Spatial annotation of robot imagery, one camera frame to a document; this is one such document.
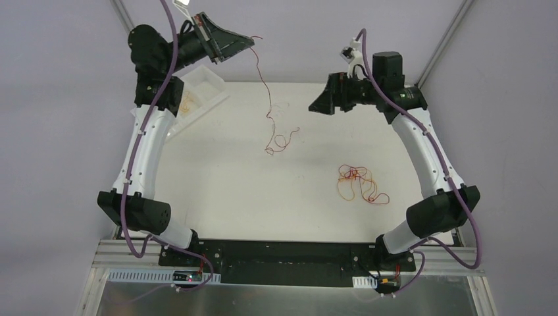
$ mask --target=aluminum frame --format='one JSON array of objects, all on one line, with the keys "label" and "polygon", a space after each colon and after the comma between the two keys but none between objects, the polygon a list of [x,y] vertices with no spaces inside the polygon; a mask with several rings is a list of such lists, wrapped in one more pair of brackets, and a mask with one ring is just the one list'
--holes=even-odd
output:
[{"label": "aluminum frame", "polygon": [[[135,247],[140,247],[143,242],[133,241]],[[421,275],[424,276],[456,276],[467,277],[475,308],[479,316],[497,315],[494,299],[488,280],[483,269],[469,270],[462,267],[443,248],[437,246],[422,246],[418,250],[424,252],[427,261]],[[467,263],[473,263],[476,258],[476,248],[456,247],[453,251]],[[114,268],[149,270],[197,270],[197,267],[160,267],[158,266],[161,246],[155,242],[148,243],[145,256],[135,258],[125,240],[101,240],[95,252],[91,265],[88,281],[80,304],[77,316],[97,315],[101,296],[105,289],[109,271]],[[415,263],[420,265],[422,257],[415,255]],[[402,275],[413,275],[415,272],[402,272]]]}]

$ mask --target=white wall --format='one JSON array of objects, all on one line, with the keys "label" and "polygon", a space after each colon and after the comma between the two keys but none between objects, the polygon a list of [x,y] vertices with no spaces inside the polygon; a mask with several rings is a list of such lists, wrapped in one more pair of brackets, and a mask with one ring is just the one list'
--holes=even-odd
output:
[{"label": "white wall", "polygon": [[500,315],[555,315],[558,2],[481,0],[425,92],[475,210]]},{"label": "white wall", "polygon": [[12,0],[0,39],[0,313],[72,315],[130,137],[126,34],[108,1]]}]

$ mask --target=white bracket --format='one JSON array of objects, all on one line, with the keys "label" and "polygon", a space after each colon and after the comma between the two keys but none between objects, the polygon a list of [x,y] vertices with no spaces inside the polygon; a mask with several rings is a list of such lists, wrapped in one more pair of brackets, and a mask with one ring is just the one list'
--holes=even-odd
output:
[{"label": "white bracket", "polygon": [[188,12],[188,3],[190,3],[190,0],[172,0],[172,4],[186,16],[186,20],[193,22],[190,12]]}]

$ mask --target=metal sheet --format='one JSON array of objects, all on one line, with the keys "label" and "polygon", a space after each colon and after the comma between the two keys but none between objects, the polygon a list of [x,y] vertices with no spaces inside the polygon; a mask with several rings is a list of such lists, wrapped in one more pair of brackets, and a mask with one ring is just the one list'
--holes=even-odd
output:
[{"label": "metal sheet", "polygon": [[477,315],[465,276],[422,276],[395,299],[360,288],[244,285],[180,294],[162,288],[128,305],[107,299],[130,300],[156,286],[108,282],[97,315]]}]

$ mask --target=orange wire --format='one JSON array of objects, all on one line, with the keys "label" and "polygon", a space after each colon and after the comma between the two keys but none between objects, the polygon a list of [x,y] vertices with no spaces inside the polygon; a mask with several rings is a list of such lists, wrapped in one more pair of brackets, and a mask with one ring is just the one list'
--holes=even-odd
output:
[{"label": "orange wire", "polygon": [[[348,168],[348,171],[343,172],[342,169]],[[349,199],[347,199],[342,193],[341,193],[341,189],[340,189],[340,183],[342,182],[346,182],[346,181],[350,181],[351,183],[351,192],[353,192],[353,196]],[[349,165],[342,165],[339,167],[339,178],[337,180],[337,191],[339,192],[339,195],[346,201],[353,201],[355,199],[356,193],[355,193],[355,189],[353,187],[353,184],[355,182],[359,183],[359,187],[360,187],[360,191],[361,191],[361,196],[363,197],[363,199],[370,203],[370,204],[375,204],[375,205],[385,205],[388,204],[390,202],[390,196],[384,192],[378,193],[378,184],[376,183],[376,181],[374,181],[374,179],[372,178],[372,172],[370,170],[368,170],[366,167],[352,167]],[[363,187],[366,187],[366,185],[369,184],[369,188],[364,190]],[[387,197],[387,201],[385,202],[378,202],[378,198],[381,196],[385,196]]]},{"label": "orange wire", "polygon": [[[251,38],[258,38],[260,40],[263,40],[263,38],[261,36],[251,36]],[[264,84],[265,88],[267,89],[267,95],[269,97],[269,111],[267,112],[267,114],[265,115],[265,117],[269,120],[271,120],[271,138],[269,139],[269,142],[267,143],[267,145],[265,146],[265,152],[271,156],[273,156],[274,153],[280,153],[281,151],[284,151],[285,149],[287,149],[287,146],[289,146],[289,144],[291,143],[291,139],[293,137],[293,134],[300,131],[300,127],[297,127],[295,130],[293,130],[292,132],[290,132],[289,134],[289,138],[287,140],[287,137],[285,137],[285,135],[281,135],[281,134],[275,134],[276,133],[276,126],[275,126],[275,120],[273,119],[273,117],[271,116],[271,110],[273,108],[273,104],[271,101],[271,91],[269,90],[269,87],[267,86],[267,83],[265,82],[265,80],[263,80],[263,76],[261,74],[260,71],[260,57],[258,56],[258,54],[256,53],[256,51],[250,47],[250,50],[252,50],[252,53],[254,53],[254,55],[256,56],[256,69],[258,70],[258,75],[260,76],[260,80],[261,82]],[[279,147],[280,149],[275,150],[273,148],[271,148],[271,143],[274,142],[275,145],[277,147]]]},{"label": "orange wire", "polygon": [[190,108],[188,107],[188,100],[193,101],[192,99],[190,99],[190,91],[188,91],[187,93],[188,94],[186,94],[186,96],[182,98],[179,106],[179,109],[183,114],[190,111]]}]

